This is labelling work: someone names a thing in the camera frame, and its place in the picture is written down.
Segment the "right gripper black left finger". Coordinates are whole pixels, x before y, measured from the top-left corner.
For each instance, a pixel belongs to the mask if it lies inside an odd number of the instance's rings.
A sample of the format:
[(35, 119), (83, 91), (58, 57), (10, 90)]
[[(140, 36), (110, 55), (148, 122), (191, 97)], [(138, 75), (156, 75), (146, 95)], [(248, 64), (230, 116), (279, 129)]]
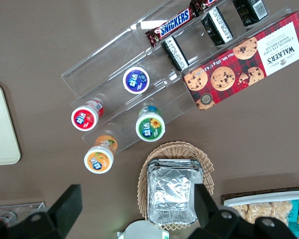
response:
[(47, 212), (28, 216), (8, 228), (0, 221), (0, 239), (64, 239), (82, 212), (80, 184), (72, 184)]

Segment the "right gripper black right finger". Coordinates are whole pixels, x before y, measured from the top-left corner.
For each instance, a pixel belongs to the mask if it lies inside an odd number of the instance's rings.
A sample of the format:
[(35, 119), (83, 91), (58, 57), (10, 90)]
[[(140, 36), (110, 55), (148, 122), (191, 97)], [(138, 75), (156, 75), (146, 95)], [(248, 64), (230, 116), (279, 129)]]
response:
[(225, 207), (219, 209), (205, 185), (194, 186), (194, 209), (200, 227), (190, 239), (294, 239), (294, 234), (280, 220), (259, 217), (254, 224)]

